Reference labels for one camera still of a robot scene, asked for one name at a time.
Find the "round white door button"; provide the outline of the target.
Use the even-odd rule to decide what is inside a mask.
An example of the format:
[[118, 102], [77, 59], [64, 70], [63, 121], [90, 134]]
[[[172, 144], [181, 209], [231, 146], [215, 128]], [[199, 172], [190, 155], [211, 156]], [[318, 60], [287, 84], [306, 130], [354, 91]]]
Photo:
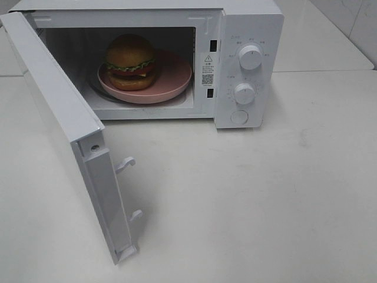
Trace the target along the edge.
[[244, 110], [237, 110], [230, 116], [234, 124], [245, 124], [248, 121], [248, 113]]

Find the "pink plate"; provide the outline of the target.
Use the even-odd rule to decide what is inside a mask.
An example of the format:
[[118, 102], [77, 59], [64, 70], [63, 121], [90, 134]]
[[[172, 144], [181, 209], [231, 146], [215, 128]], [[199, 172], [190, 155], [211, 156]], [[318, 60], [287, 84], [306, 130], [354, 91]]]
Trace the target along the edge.
[[128, 103], [155, 104], [177, 97], [185, 91], [191, 80], [190, 63], [176, 53], [166, 50], [157, 50], [156, 57], [156, 78], [145, 89], [125, 91], [115, 88], [107, 75], [105, 65], [98, 68], [98, 81], [107, 94]]

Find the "toy burger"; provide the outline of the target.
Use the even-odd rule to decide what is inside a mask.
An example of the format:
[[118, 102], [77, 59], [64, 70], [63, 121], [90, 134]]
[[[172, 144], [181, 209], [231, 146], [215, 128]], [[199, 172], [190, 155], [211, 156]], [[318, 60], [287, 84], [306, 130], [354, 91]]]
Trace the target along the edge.
[[105, 66], [115, 88], [142, 90], [152, 85], [156, 77], [156, 52], [152, 44], [139, 35], [120, 35], [106, 50]]

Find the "white microwave door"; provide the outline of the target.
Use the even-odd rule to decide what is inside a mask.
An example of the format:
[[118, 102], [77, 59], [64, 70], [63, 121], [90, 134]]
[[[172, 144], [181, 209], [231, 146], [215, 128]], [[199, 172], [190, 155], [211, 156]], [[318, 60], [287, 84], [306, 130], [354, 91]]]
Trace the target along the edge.
[[87, 188], [114, 264], [137, 253], [130, 224], [141, 210], [126, 214], [117, 174], [135, 165], [133, 157], [114, 165], [102, 122], [64, 73], [20, 12], [1, 15], [1, 23], [47, 132], [74, 180]]

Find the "lower white dial knob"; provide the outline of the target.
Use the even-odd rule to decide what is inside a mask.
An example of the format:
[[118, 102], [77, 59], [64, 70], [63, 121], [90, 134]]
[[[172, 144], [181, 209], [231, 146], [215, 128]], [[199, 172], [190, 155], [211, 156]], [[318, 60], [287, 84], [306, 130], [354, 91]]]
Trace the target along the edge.
[[256, 89], [249, 83], [241, 83], [234, 89], [234, 99], [237, 104], [247, 105], [254, 101]]

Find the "white dial knob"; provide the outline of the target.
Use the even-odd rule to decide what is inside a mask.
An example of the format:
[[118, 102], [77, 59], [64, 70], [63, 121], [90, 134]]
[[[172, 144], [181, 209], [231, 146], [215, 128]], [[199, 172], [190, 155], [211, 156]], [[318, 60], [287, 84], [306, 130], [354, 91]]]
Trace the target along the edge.
[[249, 43], [239, 50], [239, 63], [245, 70], [254, 70], [262, 64], [262, 49], [256, 43]]
[[247, 105], [254, 101], [256, 89], [249, 83], [241, 83], [234, 89], [234, 99], [237, 104]]

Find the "white warning label sticker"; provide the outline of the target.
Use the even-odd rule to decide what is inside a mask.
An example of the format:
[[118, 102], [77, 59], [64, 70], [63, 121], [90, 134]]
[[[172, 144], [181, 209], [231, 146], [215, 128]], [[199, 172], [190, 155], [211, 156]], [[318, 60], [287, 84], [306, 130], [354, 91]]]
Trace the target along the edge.
[[218, 55], [216, 52], [203, 52], [200, 59], [200, 82], [205, 87], [212, 87], [216, 81]]

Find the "white microwave oven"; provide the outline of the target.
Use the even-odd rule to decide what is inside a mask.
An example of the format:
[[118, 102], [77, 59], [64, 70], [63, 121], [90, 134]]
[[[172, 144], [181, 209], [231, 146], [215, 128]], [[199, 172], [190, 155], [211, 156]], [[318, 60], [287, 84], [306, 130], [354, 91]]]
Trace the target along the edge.
[[[269, 94], [284, 17], [273, 1], [20, 1], [7, 14], [20, 12], [82, 95], [88, 77], [105, 65], [107, 47], [123, 34], [149, 40], [157, 50], [176, 53], [192, 68], [194, 106], [96, 108], [104, 120], [212, 118], [217, 128], [259, 127]], [[249, 43], [262, 49], [262, 64], [245, 70], [239, 50]], [[214, 86], [200, 82], [203, 52], [218, 55]], [[234, 89], [249, 83], [252, 103], [237, 104]], [[237, 110], [248, 113], [234, 124]]]

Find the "upper white dial knob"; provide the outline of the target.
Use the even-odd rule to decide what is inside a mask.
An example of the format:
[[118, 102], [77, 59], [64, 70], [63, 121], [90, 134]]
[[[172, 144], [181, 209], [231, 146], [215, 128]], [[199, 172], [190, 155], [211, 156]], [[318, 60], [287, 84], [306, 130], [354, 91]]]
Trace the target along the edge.
[[254, 70], [262, 64], [262, 49], [256, 43], [249, 43], [239, 50], [239, 63], [245, 70]]

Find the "glass microwave turntable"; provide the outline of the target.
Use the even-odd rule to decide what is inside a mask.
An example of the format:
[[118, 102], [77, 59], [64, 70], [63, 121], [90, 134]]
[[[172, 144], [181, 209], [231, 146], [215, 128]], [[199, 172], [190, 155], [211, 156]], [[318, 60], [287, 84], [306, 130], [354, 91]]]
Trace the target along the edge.
[[134, 104], [121, 101], [111, 95], [107, 94], [101, 84], [98, 81], [97, 73], [92, 74], [88, 77], [88, 89], [82, 92], [82, 95], [87, 100], [87, 102], [96, 108], [114, 108], [114, 107], [167, 107], [167, 108], [192, 108], [194, 106], [194, 96], [192, 80], [190, 80], [189, 85], [177, 97], [170, 100], [155, 103], [155, 104]]

